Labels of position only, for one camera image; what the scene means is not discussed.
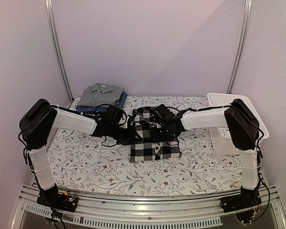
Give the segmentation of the black white checkered shirt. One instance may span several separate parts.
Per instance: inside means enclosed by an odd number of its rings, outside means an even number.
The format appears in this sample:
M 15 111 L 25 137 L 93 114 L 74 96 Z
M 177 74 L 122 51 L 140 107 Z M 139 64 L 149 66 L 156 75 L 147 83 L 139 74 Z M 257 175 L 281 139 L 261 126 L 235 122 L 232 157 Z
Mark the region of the black white checkered shirt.
M 179 158 L 182 156 L 175 136 L 172 136 L 171 140 L 154 141 L 155 131 L 160 128 L 160 125 L 156 123 L 152 115 L 154 109 L 155 107 L 146 106 L 132 111 L 132 125 L 141 137 L 139 142 L 131 144 L 130 162 L 132 163 Z

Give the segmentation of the blue checkered shirt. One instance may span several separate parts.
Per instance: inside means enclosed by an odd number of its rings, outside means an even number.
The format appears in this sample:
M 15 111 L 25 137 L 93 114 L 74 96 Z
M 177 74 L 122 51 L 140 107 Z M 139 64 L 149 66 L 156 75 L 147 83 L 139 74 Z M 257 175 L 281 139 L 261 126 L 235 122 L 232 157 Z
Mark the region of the blue checkered shirt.
M 116 105 L 118 108 L 123 109 L 123 106 L 125 104 L 127 93 L 123 92 L 120 96 L 120 99 L 118 101 L 118 104 Z M 104 113 L 107 110 L 106 105 L 100 105 L 98 107 L 91 107 L 91 106 L 77 106 L 76 111 L 79 113 L 84 114 L 94 114 L 94 113 Z

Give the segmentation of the grey polo shirt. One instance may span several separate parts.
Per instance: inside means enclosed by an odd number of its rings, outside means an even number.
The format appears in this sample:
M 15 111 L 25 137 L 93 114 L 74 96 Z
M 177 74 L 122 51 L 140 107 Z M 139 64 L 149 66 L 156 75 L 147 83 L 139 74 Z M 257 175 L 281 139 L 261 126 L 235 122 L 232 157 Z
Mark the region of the grey polo shirt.
M 95 83 L 88 86 L 83 92 L 78 106 L 97 107 L 102 104 L 117 105 L 124 88 L 102 83 Z

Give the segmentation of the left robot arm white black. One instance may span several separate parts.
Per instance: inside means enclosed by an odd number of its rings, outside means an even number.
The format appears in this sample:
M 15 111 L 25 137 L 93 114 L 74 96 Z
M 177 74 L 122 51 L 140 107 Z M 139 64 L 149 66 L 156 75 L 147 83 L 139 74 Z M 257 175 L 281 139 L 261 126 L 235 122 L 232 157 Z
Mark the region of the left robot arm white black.
M 24 158 L 29 164 L 42 198 L 51 207 L 61 203 L 47 159 L 48 138 L 52 130 L 63 129 L 94 137 L 110 137 L 118 145 L 131 145 L 136 141 L 136 131 L 124 110 L 106 104 L 106 111 L 92 115 L 38 100 L 20 120 L 18 140 L 24 145 Z

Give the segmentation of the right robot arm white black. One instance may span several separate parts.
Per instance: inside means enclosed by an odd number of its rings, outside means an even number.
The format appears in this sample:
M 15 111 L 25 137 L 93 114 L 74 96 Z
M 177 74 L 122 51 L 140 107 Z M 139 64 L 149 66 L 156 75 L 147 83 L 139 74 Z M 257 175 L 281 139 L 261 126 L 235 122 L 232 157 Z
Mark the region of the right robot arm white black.
M 201 109 L 187 108 L 176 114 L 162 104 L 152 111 L 152 117 L 159 125 L 151 130 L 151 138 L 155 143 L 171 141 L 187 130 L 228 128 L 232 143 L 241 158 L 243 179 L 237 204 L 241 208 L 247 208 L 257 200 L 263 157 L 259 143 L 265 134 L 259 126 L 258 119 L 241 99 L 234 99 L 228 105 Z

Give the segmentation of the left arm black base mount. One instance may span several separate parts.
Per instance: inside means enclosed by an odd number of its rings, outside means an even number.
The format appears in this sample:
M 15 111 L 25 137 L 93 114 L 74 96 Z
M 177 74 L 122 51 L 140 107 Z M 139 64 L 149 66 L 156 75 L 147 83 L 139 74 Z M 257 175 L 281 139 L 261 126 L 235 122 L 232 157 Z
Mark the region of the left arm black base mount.
M 39 193 L 37 203 L 58 210 L 75 212 L 78 205 L 78 196 L 71 194 L 69 191 L 59 193 L 57 190 L 48 189 Z

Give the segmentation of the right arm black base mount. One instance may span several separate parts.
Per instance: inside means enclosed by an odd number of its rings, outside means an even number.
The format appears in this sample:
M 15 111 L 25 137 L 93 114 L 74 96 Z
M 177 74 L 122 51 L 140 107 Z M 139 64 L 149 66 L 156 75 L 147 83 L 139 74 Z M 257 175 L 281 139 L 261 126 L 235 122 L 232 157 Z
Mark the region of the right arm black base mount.
M 241 189 L 238 195 L 221 198 L 220 207 L 224 213 L 251 208 L 260 205 L 262 200 L 259 192 L 254 190 Z

